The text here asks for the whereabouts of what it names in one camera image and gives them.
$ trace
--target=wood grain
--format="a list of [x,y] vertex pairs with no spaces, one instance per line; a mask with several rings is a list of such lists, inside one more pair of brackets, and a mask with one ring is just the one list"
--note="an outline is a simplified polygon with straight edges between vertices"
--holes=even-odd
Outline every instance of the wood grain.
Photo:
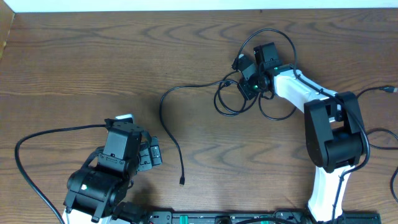
[[14,12],[3,0],[0,0],[0,60],[2,58],[2,52],[6,46],[6,40],[13,18]]
[[[102,123],[134,113],[160,139],[164,164],[135,177],[126,200],[177,211],[264,211],[303,208],[312,192],[314,165],[305,147],[303,114],[281,122],[255,106],[227,118],[213,107],[215,87],[171,93],[164,118],[178,139],[186,185],[178,186],[178,153],[159,123],[162,94],[188,83],[220,80],[247,36],[263,27],[294,41],[299,69],[322,86],[359,92],[398,86],[398,10],[271,10],[209,12],[98,12],[17,14],[0,64],[0,223],[55,223],[14,162],[15,143],[52,128]],[[289,43],[264,33],[245,51],[275,42],[286,63]],[[223,91],[242,103],[235,87]],[[367,93],[360,105],[367,129],[398,132],[397,95]],[[264,102],[272,116],[287,114],[283,99]],[[103,145],[106,131],[57,133],[21,147],[27,172],[59,210],[69,175]],[[375,134],[374,144],[393,146]],[[389,191],[398,152],[373,150],[369,164],[350,177],[343,207],[371,210],[397,223]]]

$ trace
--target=brown object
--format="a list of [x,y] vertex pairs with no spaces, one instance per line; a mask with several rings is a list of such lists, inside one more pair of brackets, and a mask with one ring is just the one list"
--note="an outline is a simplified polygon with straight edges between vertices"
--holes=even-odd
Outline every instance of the brown object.
[[[182,89],[164,103],[164,118],[179,141],[186,184],[178,186],[178,152],[159,123],[159,100],[169,88],[223,78],[242,42],[263,27],[286,32],[298,67],[325,88],[359,92],[398,86],[397,9],[210,12],[99,12],[17,14],[0,64],[0,222],[55,223],[53,213],[17,170],[15,143],[46,129],[101,124],[133,113],[160,139],[164,164],[134,178],[126,200],[176,211],[268,211],[303,208],[312,192],[314,165],[305,147],[304,119],[269,121],[255,105],[228,118],[213,107],[216,87]],[[263,33],[245,52],[275,42],[285,63],[292,50],[281,36]],[[232,86],[222,92],[238,109]],[[359,103],[366,129],[398,133],[396,94],[375,91]],[[270,116],[292,105],[264,101]],[[27,173],[63,212],[67,180],[106,131],[49,134],[21,147]],[[374,144],[397,143],[383,134]],[[373,149],[369,164],[350,178],[345,210],[371,210],[397,223],[389,181],[398,152]]]
[[13,18],[14,12],[3,0],[0,0],[0,60],[2,57],[2,52],[6,46],[6,40],[11,28]]

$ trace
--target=wooden table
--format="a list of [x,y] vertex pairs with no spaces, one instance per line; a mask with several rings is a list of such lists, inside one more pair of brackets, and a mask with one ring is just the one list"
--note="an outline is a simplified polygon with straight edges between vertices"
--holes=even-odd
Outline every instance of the wooden table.
[[[335,91],[359,92],[398,86],[397,9],[272,10],[211,12],[101,12],[17,14],[0,64],[0,223],[55,223],[53,213],[20,175],[15,143],[46,129],[103,123],[133,113],[138,124],[160,139],[163,165],[137,175],[126,200],[176,211],[267,211],[303,208],[313,185],[314,165],[305,147],[303,114],[270,121],[254,106],[237,117],[213,107],[216,87],[171,93],[165,122],[178,139],[186,167],[179,187],[177,150],[162,129],[159,100],[173,86],[220,80],[242,42],[272,27],[286,32],[306,76]],[[245,48],[275,42],[285,63],[289,43],[263,33]],[[235,87],[223,91],[239,108]],[[359,103],[367,129],[398,132],[398,97],[366,93]],[[292,105],[263,102],[271,116]],[[70,174],[106,131],[57,133],[27,141],[21,159],[28,174],[62,211]],[[393,146],[384,134],[374,144]],[[397,223],[398,205],[389,181],[398,152],[373,149],[369,164],[348,182],[343,208],[381,214]]]

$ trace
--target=white backdrop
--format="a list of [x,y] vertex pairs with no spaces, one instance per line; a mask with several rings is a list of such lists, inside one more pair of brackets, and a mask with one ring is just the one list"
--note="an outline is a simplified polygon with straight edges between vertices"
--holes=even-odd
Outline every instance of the white backdrop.
[[4,0],[14,12],[398,7],[398,0]]

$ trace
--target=white plastic piece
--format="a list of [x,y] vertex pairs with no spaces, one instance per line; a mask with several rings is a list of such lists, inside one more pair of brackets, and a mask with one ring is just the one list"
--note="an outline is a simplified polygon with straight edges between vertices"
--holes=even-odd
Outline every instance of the white plastic piece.
[[[313,85],[318,89],[323,89],[325,93],[332,96],[336,94],[333,90],[327,90],[326,88],[316,84],[307,77],[305,77],[300,70],[296,70],[297,74],[300,75],[304,81]],[[289,100],[294,104],[300,111],[304,113],[304,103],[312,100],[325,100],[329,97],[319,94],[311,87],[305,85],[300,80],[296,79],[293,70],[281,72],[279,75],[274,77],[275,93],[276,95]]]
[[116,116],[115,118],[116,118],[116,119],[132,118],[132,120],[134,120],[134,115],[132,115],[132,114],[124,114],[124,115]]
[[[73,209],[69,214],[66,210],[63,211],[62,219],[66,224],[94,224],[91,221],[92,216],[80,212],[78,210]],[[101,218],[98,224],[130,224],[127,221],[121,220],[120,218],[117,220],[112,220],[110,216]]]
[[[308,209],[317,222],[327,222],[331,220],[333,215],[333,205],[336,200],[336,193],[340,181],[340,175],[346,171],[353,169],[355,166],[344,166],[335,169],[331,174],[328,174],[324,168],[316,168],[315,180],[313,183],[313,190],[310,200],[308,201]],[[343,201],[344,191],[347,185],[347,180],[350,174],[344,176],[344,181],[341,185],[340,194],[338,197],[335,218],[343,214],[341,209],[341,202]]]

